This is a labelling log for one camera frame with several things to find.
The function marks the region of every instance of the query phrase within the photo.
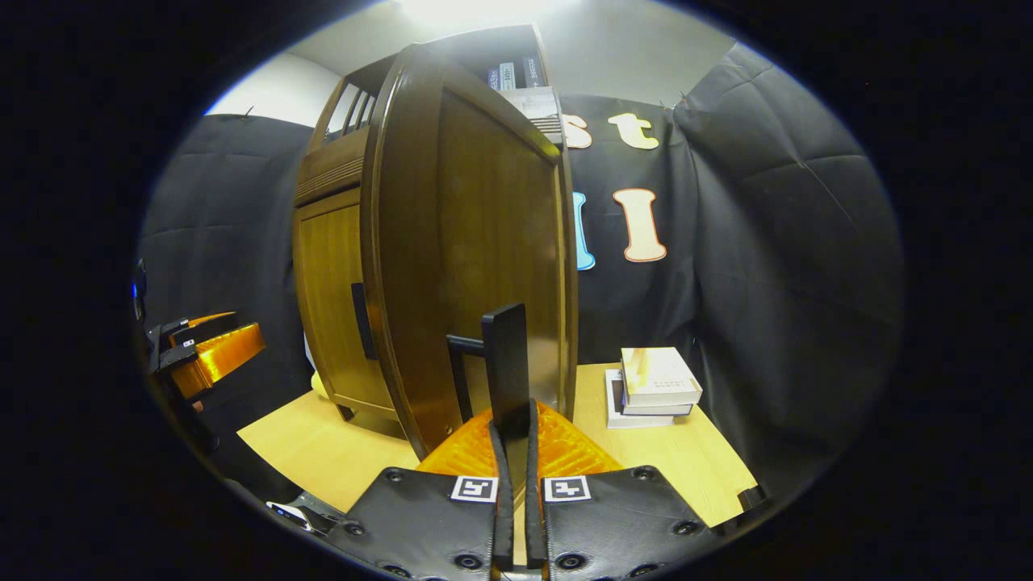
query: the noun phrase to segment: light wood tabletop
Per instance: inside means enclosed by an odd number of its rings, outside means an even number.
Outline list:
[[[578,365],[574,425],[625,467],[652,464],[709,526],[743,512],[738,494],[756,481],[698,406],[674,426],[606,429],[604,376],[619,363]],[[401,426],[372,414],[341,420],[336,406],[309,392],[238,434],[306,491],[347,512],[380,470],[419,461]],[[524,506],[515,514],[514,561],[524,563]]]

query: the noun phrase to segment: wooden panel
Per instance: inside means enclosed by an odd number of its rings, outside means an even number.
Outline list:
[[[506,303],[527,305],[533,393],[572,409],[572,201],[559,150],[482,81],[420,45],[399,53],[369,129],[367,301],[416,454],[460,426],[445,334],[479,338],[480,316]]]
[[[380,470],[419,463],[398,422],[369,414],[342,422],[334,404],[315,392],[237,433],[280,473],[342,512]]]
[[[302,324],[326,394],[336,403],[394,417],[380,366],[366,359],[351,284],[363,281],[358,190],[294,212],[294,269]]]
[[[625,467],[652,464],[708,526],[743,512],[738,494],[757,485],[753,475],[699,406],[674,426],[606,429],[605,370],[620,363],[577,367],[574,425]]]
[[[363,154],[369,127],[356,129],[319,147],[302,159],[298,169],[294,206],[354,187],[363,174]]]

